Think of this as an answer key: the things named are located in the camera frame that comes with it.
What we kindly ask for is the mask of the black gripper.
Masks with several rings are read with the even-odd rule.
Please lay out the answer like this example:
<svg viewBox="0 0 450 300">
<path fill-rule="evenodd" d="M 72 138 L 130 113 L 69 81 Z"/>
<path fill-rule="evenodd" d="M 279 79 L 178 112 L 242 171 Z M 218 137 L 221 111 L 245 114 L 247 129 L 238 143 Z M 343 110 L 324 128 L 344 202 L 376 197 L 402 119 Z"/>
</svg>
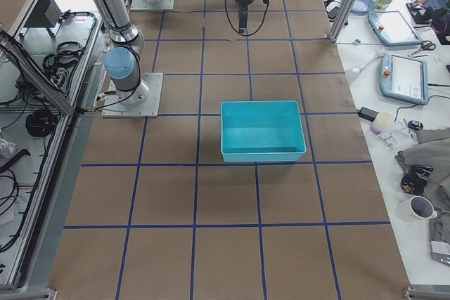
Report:
<svg viewBox="0 0 450 300">
<path fill-rule="evenodd" d="M 234 0 L 238 5 L 238 31 L 245 32 L 247 29 L 248 23 L 248 8 L 250 4 L 253 3 L 254 0 Z"/>
</svg>

